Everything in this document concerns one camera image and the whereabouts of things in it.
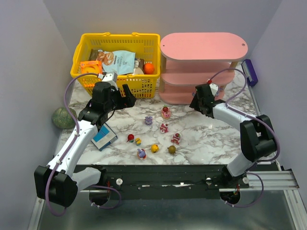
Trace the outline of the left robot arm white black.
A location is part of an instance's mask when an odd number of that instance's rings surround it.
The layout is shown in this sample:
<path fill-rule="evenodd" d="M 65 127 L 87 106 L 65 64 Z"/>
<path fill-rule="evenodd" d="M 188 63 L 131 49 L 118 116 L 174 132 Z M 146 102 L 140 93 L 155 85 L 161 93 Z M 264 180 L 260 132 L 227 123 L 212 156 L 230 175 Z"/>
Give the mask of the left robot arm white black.
<path fill-rule="evenodd" d="M 74 170 L 88 143 L 108 120 L 108 114 L 135 105 L 136 98 L 128 85 L 122 87 L 124 96 L 113 82 L 100 81 L 94 85 L 92 98 L 79 113 L 66 144 L 47 166 L 38 166 L 34 172 L 39 198 L 67 208 L 79 191 L 106 180 L 105 169 L 100 166 L 89 166 L 78 173 Z"/>

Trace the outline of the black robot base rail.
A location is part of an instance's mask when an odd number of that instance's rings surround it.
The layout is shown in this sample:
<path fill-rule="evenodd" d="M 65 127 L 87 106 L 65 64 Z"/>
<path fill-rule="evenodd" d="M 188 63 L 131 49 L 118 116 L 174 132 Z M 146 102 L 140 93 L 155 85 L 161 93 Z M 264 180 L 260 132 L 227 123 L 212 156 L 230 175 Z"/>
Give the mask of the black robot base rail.
<path fill-rule="evenodd" d="M 245 175 L 228 176 L 225 165 L 98 165 L 102 179 L 97 185 L 115 188 L 106 191 L 89 187 L 89 198 L 106 200 L 219 199 L 220 190 L 245 189 Z"/>

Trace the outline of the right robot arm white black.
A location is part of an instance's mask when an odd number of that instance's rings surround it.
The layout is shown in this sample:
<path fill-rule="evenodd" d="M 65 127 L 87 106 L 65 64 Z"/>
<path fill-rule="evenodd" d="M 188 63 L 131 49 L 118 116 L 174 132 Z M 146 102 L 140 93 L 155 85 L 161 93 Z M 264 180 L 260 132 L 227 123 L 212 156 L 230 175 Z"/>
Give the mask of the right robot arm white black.
<path fill-rule="evenodd" d="M 207 117 L 221 120 L 240 132 L 241 153 L 222 171 L 222 178 L 231 181 L 242 176 L 263 157 L 280 153 L 280 143 L 266 115 L 253 116 L 239 111 L 223 100 L 215 100 L 210 84 L 195 87 L 190 108 Z"/>

